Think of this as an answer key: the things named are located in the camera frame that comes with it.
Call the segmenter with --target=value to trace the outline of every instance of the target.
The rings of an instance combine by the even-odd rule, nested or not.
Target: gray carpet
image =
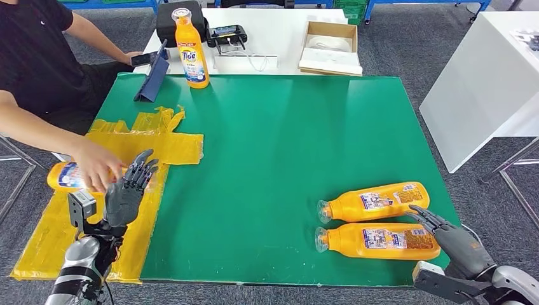
[[[506,0],[493,1],[498,10]],[[142,50],[154,24],[151,10],[79,11],[100,27],[125,51]],[[470,13],[452,4],[379,5],[372,24],[359,28],[360,61],[366,75],[400,76],[416,109],[469,28]],[[77,58],[84,63],[106,57],[69,39]],[[481,175],[495,168],[530,139],[492,140],[455,174],[448,174],[419,112],[421,127],[463,223],[474,228],[494,259],[539,278],[538,231],[513,194],[495,178],[478,183]],[[47,152],[20,145],[24,151],[50,166]],[[4,179],[0,202],[9,196],[24,170],[20,162],[0,163]],[[510,174],[539,211],[539,166],[517,167]],[[42,304],[50,281],[16,281],[9,274],[29,239],[51,191],[46,173],[35,172],[18,198],[8,219],[0,226],[0,304]],[[211,284],[145,283],[111,285],[117,304],[451,304],[411,289],[268,287]]]

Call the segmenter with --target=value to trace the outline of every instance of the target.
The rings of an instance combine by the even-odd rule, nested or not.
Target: black pants
[[[89,90],[76,107],[70,107],[43,116],[43,119],[61,129],[80,135],[90,129],[95,116],[99,112],[105,98],[111,91],[120,72],[133,72],[133,67],[121,62],[108,62],[100,65],[82,65],[85,82]]]

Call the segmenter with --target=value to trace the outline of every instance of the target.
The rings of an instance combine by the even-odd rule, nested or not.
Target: person
[[[64,32],[115,62],[81,65]],[[0,0],[0,133],[77,161],[88,187],[102,193],[123,174],[110,151],[82,135],[130,59],[89,20],[57,0]]]

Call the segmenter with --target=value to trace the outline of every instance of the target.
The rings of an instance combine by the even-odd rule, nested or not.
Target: human arm
[[[111,58],[122,62],[126,65],[131,64],[131,57],[140,55],[142,52],[123,53],[105,34],[103,34],[91,21],[88,19],[73,14],[71,26],[67,28],[66,33],[74,36],[89,46],[92,46]]]
[[[30,146],[73,156],[86,186],[102,193],[111,182],[109,170],[117,179],[123,176],[121,161],[107,149],[20,108],[5,90],[0,90],[0,133]]]

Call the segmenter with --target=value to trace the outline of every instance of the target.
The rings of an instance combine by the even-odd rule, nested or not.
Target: black case
[[[198,1],[182,1],[162,3],[157,9],[157,36],[161,43],[168,40],[166,47],[176,47],[176,23],[172,20],[172,11],[177,8],[187,8],[191,11],[191,22],[200,35],[202,42],[206,41],[208,20],[202,15],[202,8]]]

